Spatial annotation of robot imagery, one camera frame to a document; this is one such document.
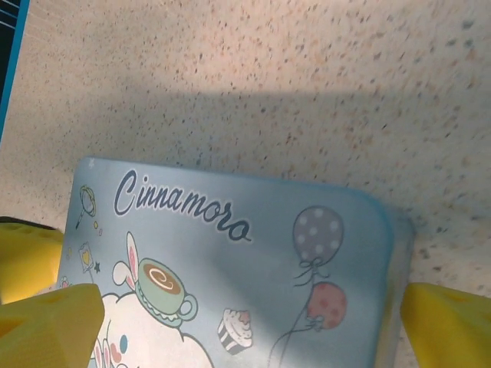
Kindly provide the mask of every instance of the white cartoon dog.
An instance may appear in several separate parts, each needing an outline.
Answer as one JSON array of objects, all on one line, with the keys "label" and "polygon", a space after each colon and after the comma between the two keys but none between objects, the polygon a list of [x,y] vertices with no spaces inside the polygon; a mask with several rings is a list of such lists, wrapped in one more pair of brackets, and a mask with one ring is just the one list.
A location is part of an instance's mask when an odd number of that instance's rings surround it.
[{"label": "white cartoon dog", "polygon": [[129,266],[117,262],[113,280],[117,285],[126,282],[133,291],[103,297],[104,321],[91,356],[96,367],[213,368],[201,345],[179,329],[196,316],[196,299],[163,264],[149,258],[139,263],[129,232],[127,252]]}]

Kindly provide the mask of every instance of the purple balloon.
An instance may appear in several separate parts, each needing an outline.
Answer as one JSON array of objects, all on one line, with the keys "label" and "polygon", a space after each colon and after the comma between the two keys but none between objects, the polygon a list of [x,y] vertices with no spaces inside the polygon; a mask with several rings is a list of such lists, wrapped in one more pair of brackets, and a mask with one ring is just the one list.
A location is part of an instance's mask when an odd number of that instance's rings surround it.
[{"label": "purple balloon", "polygon": [[293,243],[302,261],[318,265],[329,262],[343,242],[344,227],[340,215],[327,207],[316,205],[304,209],[293,225]]}]

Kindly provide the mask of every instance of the yellow object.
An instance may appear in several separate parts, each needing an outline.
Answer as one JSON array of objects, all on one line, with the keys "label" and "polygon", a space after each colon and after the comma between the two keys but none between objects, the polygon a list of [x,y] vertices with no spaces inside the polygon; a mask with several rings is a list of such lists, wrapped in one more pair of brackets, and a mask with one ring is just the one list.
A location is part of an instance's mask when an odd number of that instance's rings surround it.
[{"label": "yellow object", "polygon": [[0,304],[20,301],[53,285],[63,234],[26,223],[0,223]]},{"label": "yellow object", "polygon": [[415,283],[400,314],[420,368],[491,367],[491,299]]},{"label": "yellow object", "polygon": [[84,251],[84,253],[82,253],[82,260],[84,261],[84,263],[86,265],[89,264],[89,261],[91,260],[91,257],[89,255],[89,251]]},{"label": "yellow object", "polygon": [[103,319],[94,284],[2,305],[0,367],[87,368]]}]

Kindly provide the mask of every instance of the cartoon ear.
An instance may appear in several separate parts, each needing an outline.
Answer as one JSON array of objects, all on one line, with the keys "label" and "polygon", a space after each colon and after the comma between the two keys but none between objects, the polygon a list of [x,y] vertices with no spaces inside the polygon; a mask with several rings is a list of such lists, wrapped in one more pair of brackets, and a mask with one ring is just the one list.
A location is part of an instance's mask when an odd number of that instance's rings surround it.
[{"label": "cartoon ear", "polygon": [[103,358],[102,358],[101,343],[99,342],[99,339],[95,340],[94,358],[95,358],[95,366],[97,368],[104,368],[104,363],[102,363]]},{"label": "cartoon ear", "polygon": [[133,235],[128,232],[127,234],[127,248],[128,248],[128,260],[130,261],[130,270],[133,275],[133,280],[137,282],[138,280],[138,253],[137,245],[135,244],[135,239]]},{"label": "cartoon ear", "polygon": [[127,266],[126,263],[122,261],[119,261],[114,265],[113,281],[118,286],[127,282],[128,286],[132,290],[135,290],[135,282],[131,276],[130,268]]},{"label": "cartoon ear", "polygon": [[106,368],[111,368],[109,344],[107,343],[106,339],[104,339],[102,345],[104,349],[104,364],[106,364]]}]

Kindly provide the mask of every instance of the granite countertop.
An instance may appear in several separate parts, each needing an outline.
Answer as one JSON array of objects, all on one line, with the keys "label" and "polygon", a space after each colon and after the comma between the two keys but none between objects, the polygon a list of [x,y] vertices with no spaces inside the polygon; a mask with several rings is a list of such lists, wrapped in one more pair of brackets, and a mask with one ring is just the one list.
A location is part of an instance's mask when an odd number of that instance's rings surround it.
[{"label": "granite countertop", "polygon": [[[86,155],[363,189],[412,281],[491,297],[491,2],[31,0],[0,212],[64,227]],[[416,366],[401,335],[397,367]]]}]

